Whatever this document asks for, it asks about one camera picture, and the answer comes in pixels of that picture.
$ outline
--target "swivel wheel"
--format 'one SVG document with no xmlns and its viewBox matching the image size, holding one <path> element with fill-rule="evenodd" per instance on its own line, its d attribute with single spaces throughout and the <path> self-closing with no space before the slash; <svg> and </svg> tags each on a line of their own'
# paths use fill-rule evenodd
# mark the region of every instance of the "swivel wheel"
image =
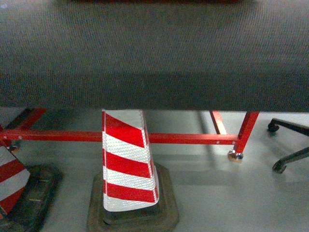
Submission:
<svg viewBox="0 0 309 232">
<path fill-rule="evenodd" d="M 275 125 L 275 124 L 272 124 L 272 123 L 269 123 L 268 125 L 268 131 L 270 133 L 275 133 L 277 130 L 279 130 L 279 126 Z"/>
<path fill-rule="evenodd" d="M 241 162 L 243 158 L 243 154 L 237 153 L 235 150 L 231 150 L 228 152 L 227 157 L 231 161 Z"/>
<path fill-rule="evenodd" d="M 286 165 L 280 161 L 276 162 L 274 166 L 272 167 L 272 170 L 279 174 L 283 173 L 285 169 L 286 169 Z"/>
</svg>

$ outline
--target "cone base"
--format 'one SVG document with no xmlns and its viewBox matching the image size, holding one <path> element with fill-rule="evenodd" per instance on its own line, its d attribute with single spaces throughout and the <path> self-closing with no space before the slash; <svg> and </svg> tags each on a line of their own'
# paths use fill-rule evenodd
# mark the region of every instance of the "cone base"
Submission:
<svg viewBox="0 0 309 232">
<path fill-rule="evenodd" d="M 159 179 L 159 202 L 144 209 L 109 212 L 103 207 L 102 173 L 93 181 L 87 228 L 89 232 L 168 232 L 179 221 L 169 171 L 155 164 Z"/>
<path fill-rule="evenodd" d="M 0 220 L 1 232 L 36 232 L 43 226 L 61 175 L 45 166 L 27 167 L 30 178 L 11 212 Z"/>
</svg>

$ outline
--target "red metal bar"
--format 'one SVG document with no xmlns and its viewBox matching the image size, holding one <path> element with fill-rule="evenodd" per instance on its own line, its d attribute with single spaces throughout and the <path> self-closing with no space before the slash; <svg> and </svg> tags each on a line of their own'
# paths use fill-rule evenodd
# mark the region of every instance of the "red metal bar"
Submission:
<svg viewBox="0 0 309 232">
<path fill-rule="evenodd" d="M 223 125 L 223 120 L 219 111 L 210 111 L 211 119 L 213 121 L 213 125 L 216 129 L 217 134 L 226 134 L 225 127 Z"/>
<path fill-rule="evenodd" d="M 102 142 L 102 132 L 61 130 L 3 130 L 0 138 L 12 140 Z M 149 133 L 154 144 L 237 144 L 237 135 Z"/>
<path fill-rule="evenodd" d="M 21 122 L 15 129 L 19 130 L 28 130 L 33 124 L 42 117 L 42 115 L 46 112 L 46 109 L 34 109 L 27 118 Z"/>
<path fill-rule="evenodd" d="M 65 130 L 3 130 L 0 138 L 12 140 L 102 142 L 102 132 Z"/>
<path fill-rule="evenodd" d="M 3 131 L 2 126 L 0 125 L 0 133 Z M 0 137 L 0 146 L 5 146 L 8 148 L 12 144 L 11 140 L 5 139 L 3 137 Z"/>
<path fill-rule="evenodd" d="M 150 133 L 149 140 L 154 144 L 212 144 L 232 145 L 238 143 L 233 134 L 167 134 Z"/>
<path fill-rule="evenodd" d="M 241 125 L 239 134 L 238 134 L 238 139 L 239 142 L 235 144 L 234 150 L 236 153 L 242 153 L 243 150 L 245 149 L 245 146 L 247 144 L 247 141 L 250 137 L 250 134 L 252 132 L 252 129 L 255 125 L 255 122 L 257 120 L 257 117 L 259 116 L 259 112 L 247 112 L 245 119 Z"/>
</svg>

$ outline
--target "white reflective stripe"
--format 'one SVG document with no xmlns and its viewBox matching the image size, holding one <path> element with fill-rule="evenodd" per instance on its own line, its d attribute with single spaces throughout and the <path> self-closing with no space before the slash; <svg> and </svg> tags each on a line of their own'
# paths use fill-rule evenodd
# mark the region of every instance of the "white reflective stripe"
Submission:
<svg viewBox="0 0 309 232">
<path fill-rule="evenodd" d="M 127 201 L 114 197 L 109 197 L 105 193 L 103 194 L 103 206 L 110 212 L 121 212 L 135 209 L 142 209 L 155 205 L 157 202 L 139 202 L 139 201 Z"/>
<path fill-rule="evenodd" d="M 3 166 L 15 159 L 16 158 L 9 152 L 8 149 L 3 146 L 0 147 L 0 166 Z"/>
<path fill-rule="evenodd" d="M 148 147 L 141 148 L 129 144 L 108 134 L 104 134 L 104 132 L 103 136 L 106 138 L 105 141 L 103 141 L 103 149 L 106 149 L 107 152 L 138 162 L 148 163 L 150 161 Z"/>
<path fill-rule="evenodd" d="M 30 173 L 25 169 L 0 183 L 0 201 L 23 188 L 28 182 Z"/>
<path fill-rule="evenodd" d="M 152 178 L 145 178 L 128 175 L 108 169 L 105 166 L 103 167 L 103 178 L 107 183 L 134 189 L 154 190 L 156 184 L 154 176 Z"/>
<path fill-rule="evenodd" d="M 144 117 L 141 110 L 107 110 L 108 115 L 138 129 L 144 129 Z"/>
</svg>

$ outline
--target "gray fabric panel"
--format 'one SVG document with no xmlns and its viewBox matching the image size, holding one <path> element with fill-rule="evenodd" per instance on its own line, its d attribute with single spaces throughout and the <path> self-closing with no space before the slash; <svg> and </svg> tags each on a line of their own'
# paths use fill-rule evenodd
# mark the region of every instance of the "gray fabric panel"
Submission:
<svg viewBox="0 0 309 232">
<path fill-rule="evenodd" d="M 0 106 L 309 112 L 307 0 L 0 5 Z"/>
</svg>

